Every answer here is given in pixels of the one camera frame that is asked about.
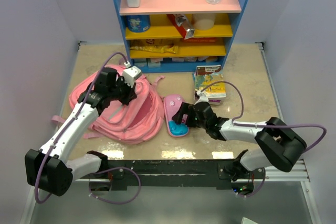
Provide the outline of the pink blue pencil case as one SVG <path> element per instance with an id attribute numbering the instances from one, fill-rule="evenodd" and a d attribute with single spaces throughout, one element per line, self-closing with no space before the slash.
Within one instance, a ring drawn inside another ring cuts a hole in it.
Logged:
<path id="1" fill-rule="evenodd" d="M 188 127 L 184 123 L 176 124 L 172 119 L 183 102 L 184 99 L 179 94 L 170 94 L 163 99 L 167 130 L 172 137 L 182 137 L 189 132 Z"/>

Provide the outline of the pink student backpack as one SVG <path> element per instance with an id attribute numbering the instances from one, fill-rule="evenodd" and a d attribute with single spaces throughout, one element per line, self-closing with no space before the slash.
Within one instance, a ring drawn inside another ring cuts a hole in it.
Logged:
<path id="1" fill-rule="evenodd" d="M 156 85 L 146 76 L 136 80 L 137 98 L 128 106 L 112 101 L 108 108 L 94 121 L 83 138 L 106 136 L 126 144 L 139 144 L 153 138 L 164 121 L 164 107 Z"/>

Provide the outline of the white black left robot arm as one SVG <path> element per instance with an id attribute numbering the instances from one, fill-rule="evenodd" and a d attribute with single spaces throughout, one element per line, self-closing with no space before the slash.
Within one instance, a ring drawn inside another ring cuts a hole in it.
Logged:
<path id="1" fill-rule="evenodd" d="M 89 174 L 103 178 L 108 174 L 107 157 L 101 153 L 89 151 L 73 161 L 69 160 L 69 155 L 87 128 L 112 101 L 129 105 L 137 97 L 135 85 L 141 74 L 137 67 L 125 68 L 122 73 L 110 67 L 101 68 L 54 136 L 40 149 L 30 149 L 26 153 L 27 182 L 34 187 L 37 203 L 43 203 L 38 197 L 40 189 L 62 196 L 76 179 Z"/>

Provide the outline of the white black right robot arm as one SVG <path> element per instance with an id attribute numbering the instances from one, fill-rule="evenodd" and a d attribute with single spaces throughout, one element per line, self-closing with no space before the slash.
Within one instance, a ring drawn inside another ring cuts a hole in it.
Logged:
<path id="1" fill-rule="evenodd" d="M 256 142 L 258 149 L 242 151 L 224 167 L 233 181 L 269 166 L 288 173 L 307 148 L 306 142 L 279 118 L 271 117 L 255 124 L 234 123 L 229 118 L 217 116 L 207 102 L 182 103 L 172 120 L 187 127 L 202 128 L 215 140 Z"/>

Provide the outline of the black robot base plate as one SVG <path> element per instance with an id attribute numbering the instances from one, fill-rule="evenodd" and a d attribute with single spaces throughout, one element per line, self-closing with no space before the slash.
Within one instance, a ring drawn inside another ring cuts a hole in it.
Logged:
<path id="1" fill-rule="evenodd" d="M 112 184 L 112 190 L 126 190 L 137 186 L 140 178 L 143 187 L 214 187 L 219 190 L 231 190 L 243 187 L 251 180 L 262 179 L 264 172 L 258 168 L 252 172 L 231 174 L 233 159 L 162 159 L 162 160 L 109 160 L 102 169 L 116 168 L 104 174 L 89 174 L 84 179 L 90 182 Z"/>

